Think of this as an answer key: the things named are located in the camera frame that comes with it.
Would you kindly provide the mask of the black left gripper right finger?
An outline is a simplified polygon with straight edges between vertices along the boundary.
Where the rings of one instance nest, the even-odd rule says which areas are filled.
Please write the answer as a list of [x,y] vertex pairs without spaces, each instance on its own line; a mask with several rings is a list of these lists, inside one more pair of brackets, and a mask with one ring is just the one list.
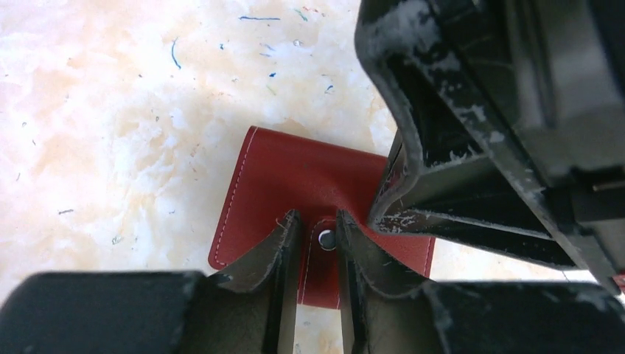
[[431,281],[366,236],[354,218],[336,217],[345,353],[439,353],[433,312],[422,293]]

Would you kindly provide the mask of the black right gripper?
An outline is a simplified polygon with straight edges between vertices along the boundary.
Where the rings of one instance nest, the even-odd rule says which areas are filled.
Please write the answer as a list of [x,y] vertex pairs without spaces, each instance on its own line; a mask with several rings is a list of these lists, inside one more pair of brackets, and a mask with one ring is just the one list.
[[369,226],[624,292],[624,3],[362,1],[397,125]]

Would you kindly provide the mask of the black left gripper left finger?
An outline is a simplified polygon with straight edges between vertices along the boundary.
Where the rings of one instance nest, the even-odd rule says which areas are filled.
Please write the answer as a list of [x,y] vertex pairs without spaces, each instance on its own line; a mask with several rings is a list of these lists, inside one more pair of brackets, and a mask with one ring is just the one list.
[[301,218],[292,209],[258,245],[208,280],[206,353],[291,353]]

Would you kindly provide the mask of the red leather card holder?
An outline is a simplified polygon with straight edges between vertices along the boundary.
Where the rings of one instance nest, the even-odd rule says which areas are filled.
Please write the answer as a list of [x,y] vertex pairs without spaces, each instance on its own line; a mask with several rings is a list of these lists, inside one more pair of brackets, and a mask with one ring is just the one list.
[[383,173],[382,156],[264,128],[248,131],[214,236],[215,273],[258,245],[294,209],[301,218],[297,302],[340,307],[337,256],[318,236],[339,209],[366,217]]

